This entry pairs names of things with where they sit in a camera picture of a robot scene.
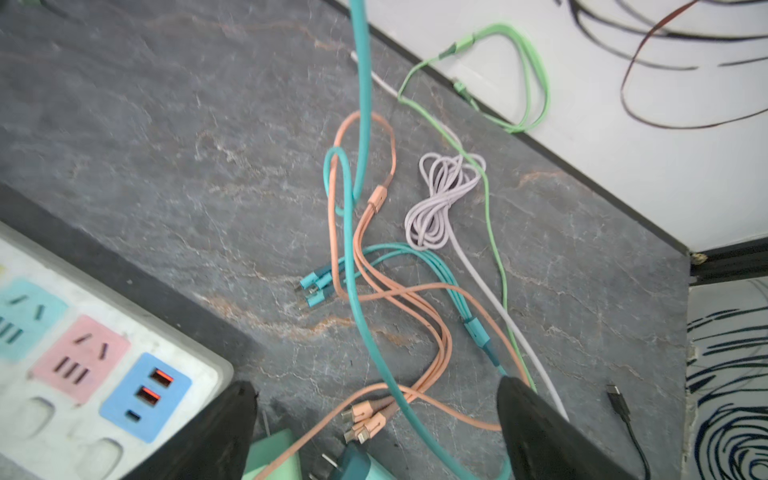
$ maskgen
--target blurred black object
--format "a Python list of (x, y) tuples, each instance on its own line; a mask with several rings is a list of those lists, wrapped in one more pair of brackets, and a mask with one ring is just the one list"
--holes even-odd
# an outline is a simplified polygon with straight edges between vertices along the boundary
[(253, 387), (235, 382), (123, 480), (240, 480), (256, 414)]
[(520, 379), (502, 379), (496, 406), (515, 480), (634, 480)]

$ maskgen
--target stone surface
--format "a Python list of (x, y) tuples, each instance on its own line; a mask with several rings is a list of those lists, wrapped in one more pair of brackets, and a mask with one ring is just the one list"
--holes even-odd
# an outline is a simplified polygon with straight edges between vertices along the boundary
[[(163, 317), (253, 382), (273, 430), (305, 432), (379, 378), (348, 306), (336, 300), (300, 310), (293, 292), (301, 276), (328, 261), (323, 156), (357, 104), (348, 20), (319, 0), (71, 0), (61, 7), (69, 18), (16, 2), (0, 14), (0, 178), (80, 232), (79, 241), (126, 263), (109, 271), (102, 264), (112, 287), (143, 275), (215, 314)], [(399, 84), (408, 63), (377, 41), (373, 54), (376, 70)], [(654, 475), (679, 478), (687, 258), (425, 75), (409, 92), (489, 163), (511, 313), (573, 423), (640, 476), (604, 394), (604, 384), (616, 382)], [(426, 195), (418, 159), (449, 148), (378, 88), (374, 106), (396, 130), (399, 162), (366, 243), (403, 241), (402, 219)], [(352, 158), (355, 137), (353, 128)], [(365, 192), (389, 168), (387, 155), (375, 130)], [(17, 210), (3, 211), (8, 221)], [(28, 219), (15, 221), (35, 229)], [(482, 192), (456, 204), (452, 222), (499, 291)], [(61, 246), (77, 238), (53, 240)], [(480, 298), (454, 253), (441, 254)], [(99, 276), (99, 262), (79, 258)], [(384, 270), (405, 284), (433, 278), (401, 257)], [(169, 305), (153, 299), (155, 290), (133, 294), (149, 310)], [(451, 365), (429, 394), (495, 421), (498, 374), (448, 297), (427, 297), (454, 339)], [(396, 377), (416, 379), (436, 352), (426, 332), (386, 302), (364, 311)], [(228, 340), (232, 332), (243, 340)], [(419, 402), (414, 408), (476, 475), (498, 473), (500, 435)], [(328, 473), (319, 454), (340, 455), (343, 428), (332, 423), (301, 451), (305, 473)], [(401, 415), (369, 447), (397, 478), (448, 475)]]

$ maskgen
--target green flat cable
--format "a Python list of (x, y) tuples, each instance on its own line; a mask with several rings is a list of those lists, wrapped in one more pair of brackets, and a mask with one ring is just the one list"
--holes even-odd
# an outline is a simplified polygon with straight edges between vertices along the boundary
[[(483, 187), (485, 191), (485, 225), (488, 229), (488, 238), (490, 239), (491, 243), (491, 250), (493, 251), (493, 257), (496, 260), (496, 265), (498, 266), (499, 274), (502, 277), (502, 304), (504, 305), (504, 309), (508, 310), (508, 287), (507, 287), (507, 274), (504, 270), (504, 265), (502, 264), (502, 258), (498, 253), (498, 248), (496, 247), (496, 240), (493, 235), (493, 227), (491, 225), (491, 207), (490, 207), (490, 186), (488, 185), (488, 176), (485, 174), (485, 171), (480, 168), (480, 165), (475, 161), (472, 156), (467, 153), (467, 151), (464, 150), (464, 148), (454, 140), (451, 135), (448, 134), (448, 132), (445, 131), (445, 129), (442, 127), (442, 125), (429, 113), (427, 110), (422, 107), (419, 103), (417, 103), (414, 100), (411, 100), (410, 98), (404, 98), (402, 96), (402, 93), (406, 89), (406, 86), (408, 85), (408, 82), (410, 81), (411, 77), (420, 69), (424, 68), (426, 65), (429, 65), (435, 61), (442, 60), (443, 58), (450, 57), (451, 55), (456, 55), (458, 53), (461, 53), (462, 51), (467, 50), (477, 40), (481, 40), (483, 38), (489, 37), (491, 35), (503, 35), (507, 38), (509, 38), (512, 43), (517, 47), (518, 51), (520, 52), (521, 56), (521, 63), (523, 65), (523, 78), (525, 83), (525, 112), (523, 114), (523, 118), (520, 121), (520, 124), (513, 125), (509, 124), (508, 122), (503, 121), (500, 118), (494, 117), (493, 115), (483, 113), (483, 116), (492, 121), (493, 123), (497, 124), (498, 126), (502, 127), (504, 131), (506, 131), (509, 134), (518, 133), (522, 131), (527, 131), (533, 127), (536, 127), (539, 125), (546, 116), (548, 110), (549, 110), (549, 102), (550, 102), (550, 94), (549, 94), (549, 80), (547, 77), (547, 72), (544, 68), (544, 64), (541, 61), (541, 57), (539, 57), (538, 53), (536, 52), (536, 49), (534, 48), (533, 44), (523, 35), (521, 35), (517, 30), (515, 30), (510, 25), (505, 24), (493, 24), (489, 25), (486, 28), (483, 28), (481, 31), (478, 31), (476, 33), (473, 33), (467, 37), (462, 38), (461, 40), (458, 40), (454, 44), (452, 44), (450, 47), (448, 47), (446, 50), (443, 51), (440, 55), (437, 57), (431, 58), (429, 60), (424, 60), (418, 63), (416, 66), (411, 68), (411, 70), (406, 75), (406, 79), (403, 81), (402, 85), (400, 86), (399, 91), (397, 92), (397, 100), (404, 105), (408, 105), (410, 108), (414, 109), (415, 111), (419, 112), (447, 141), (448, 143), (454, 147), (475, 169), (481, 174), (482, 181), (483, 181)], [(531, 68), (535, 74), (536, 79), (538, 80), (538, 83), (541, 85), (541, 89), (544, 92), (544, 107), (541, 109), (541, 113), (539, 114), (538, 118), (531, 122), (530, 124), (526, 124), (526, 121), (528, 119), (528, 116), (531, 111)], [(454, 88), (456, 91), (477, 111), (480, 111), (480, 107), (478, 106), (475, 99), (469, 94), (469, 92), (466, 90), (466, 87), (464, 84), (461, 84), (460, 82), (454, 83)], [(518, 347), (517, 340), (515, 339), (515, 335), (512, 333), (512, 331), (507, 327), (507, 333), (509, 335), (509, 339), (512, 341), (512, 346), (515, 348), (515, 352), (518, 354), (518, 357), (522, 361), (523, 368), (525, 370), (525, 376), (528, 377), (528, 381), (531, 383), (531, 388), (534, 392), (537, 391), (536, 385), (534, 384), (533, 378), (531, 377), (531, 373), (528, 371), (528, 366), (525, 364), (525, 361), (523, 360), (522, 353), (520, 352), (520, 349)]]

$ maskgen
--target usb port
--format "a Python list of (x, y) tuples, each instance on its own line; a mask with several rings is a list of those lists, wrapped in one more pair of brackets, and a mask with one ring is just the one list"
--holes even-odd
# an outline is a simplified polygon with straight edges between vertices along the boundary
[(170, 384), (174, 382), (174, 377), (158, 369), (155, 369), (154, 372), (152, 372), (152, 375), (149, 376), (149, 378), (153, 379), (155, 382), (161, 384), (165, 388), (168, 388)]
[(155, 406), (157, 402), (160, 401), (160, 396), (145, 386), (141, 387), (139, 391), (136, 392), (136, 396), (152, 406)]

